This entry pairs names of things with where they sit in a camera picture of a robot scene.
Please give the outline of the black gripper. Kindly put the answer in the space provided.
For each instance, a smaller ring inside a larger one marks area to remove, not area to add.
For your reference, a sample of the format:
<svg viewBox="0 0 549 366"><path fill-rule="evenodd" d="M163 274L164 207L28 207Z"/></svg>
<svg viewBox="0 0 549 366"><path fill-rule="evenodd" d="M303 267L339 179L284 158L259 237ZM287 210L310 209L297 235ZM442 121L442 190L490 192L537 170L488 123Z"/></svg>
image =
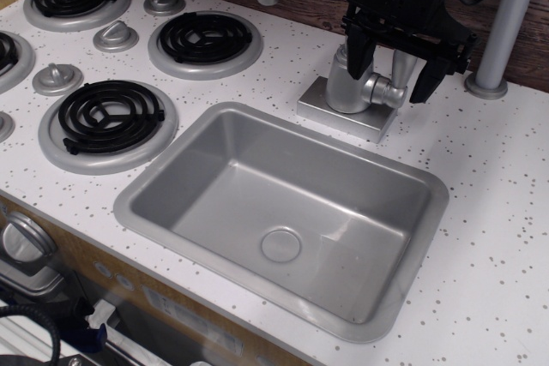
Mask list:
<svg viewBox="0 0 549 366"><path fill-rule="evenodd" d="M370 67L377 44L426 61L410 97L412 104L425 103L446 75L468 68L477 35L449 14L445 0L347 2L343 27L347 71L354 80Z"/></svg>

